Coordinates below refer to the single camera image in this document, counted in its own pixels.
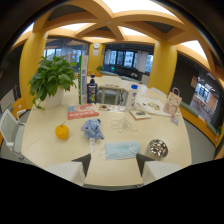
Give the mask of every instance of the paper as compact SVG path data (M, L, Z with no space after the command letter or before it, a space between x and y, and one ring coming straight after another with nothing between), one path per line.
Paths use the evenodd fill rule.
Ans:
M100 110L110 111L110 112L124 112L124 106L110 105L110 104L101 104L99 107Z
M99 50L98 49L93 49L93 56L98 56Z

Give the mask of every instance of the table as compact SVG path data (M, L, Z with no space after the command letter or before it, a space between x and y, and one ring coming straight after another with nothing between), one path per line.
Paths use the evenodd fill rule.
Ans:
M98 85L102 78L95 78ZM130 81L121 80L120 87L130 89ZM150 90L145 85L138 85L138 94L157 97L162 103L165 98ZM71 87L65 92L62 104L45 111L31 110L27 120L22 142L22 154L39 168L46 169L53 164L70 162L71 160L90 153L89 140L80 131L85 121L91 118L67 119L68 106L78 104L78 89ZM192 164L191 149L188 133L183 117L177 116L179 125L169 121L169 117L151 115L152 119L135 121L129 112L113 113L99 110L101 131L105 139L96 140L95 151L91 153L91 161L85 184L94 186L138 186L143 184L136 158L124 160L104 160L104 144L108 142L138 141L141 153L146 154L146 148L153 139L161 139L167 146L169 153L162 161L174 163L185 168ZM111 121L126 117L133 129L137 131L123 131L119 133L111 128ZM67 140L60 140L55 135L55 128L65 122L70 130Z

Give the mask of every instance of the skylight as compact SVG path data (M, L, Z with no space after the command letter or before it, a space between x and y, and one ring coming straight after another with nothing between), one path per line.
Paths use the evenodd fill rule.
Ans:
M104 39L104 37L92 37L92 38L95 38L95 39Z
M23 35L24 33L27 33L27 32L29 32L29 31L33 30L33 24L34 24L34 23L32 23L30 26L28 26L28 27L26 28L26 30L25 30L21 35Z
M147 36L143 33L140 33L136 30L132 30L132 29L128 29L128 28L125 28L125 27L122 27L123 31L124 31L124 34L127 36L127 35L139 35L139 36Z
M77 31L80 28L84 27L86 24L88 24L88 23L76 23L76 24L71 24L71 25L67 25L67 26L61 26L59 28Z
M204 50L202 49L201 45L199 44L199 42L197 40L188 41L188 42L184 42L184 43L181 43L181 44L184 45L185 47L188 47L191 50L197 52L203 58L205 58L206 60L208 60L207 57L206 57L206 55L205 55Z
M151 10L175 16L164 7L150 0L102 0L113 13L131 10Z

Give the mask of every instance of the plush toy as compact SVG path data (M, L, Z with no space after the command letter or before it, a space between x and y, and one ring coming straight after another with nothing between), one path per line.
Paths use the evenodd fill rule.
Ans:
M100 131L100 124L100 119L90 119L83 124L81 131L84 131L84 134L88 139L104 139L104 135Z

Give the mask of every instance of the yellow column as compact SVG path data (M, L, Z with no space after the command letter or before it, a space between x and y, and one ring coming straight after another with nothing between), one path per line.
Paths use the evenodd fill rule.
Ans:
M148 88L169 94L177 63L177 50L165 41L156 41Z
M27 85L30 78L35 74L39 67L41 56L44 55L44 48L47 41L48 32L41 30L32 33L24 44L19 66L19 85L21 96L25 99L27 109L33 106L33 96L29 94L30 84Z
M88 71L91 71L91 74L96 73L96 68L98 66L103 66L103 59L104 59L104 53L105 53L105 44L100 44L100 47L98 48L98 55L93 56L93 43L90 44L89 47L89 63L88 63Z

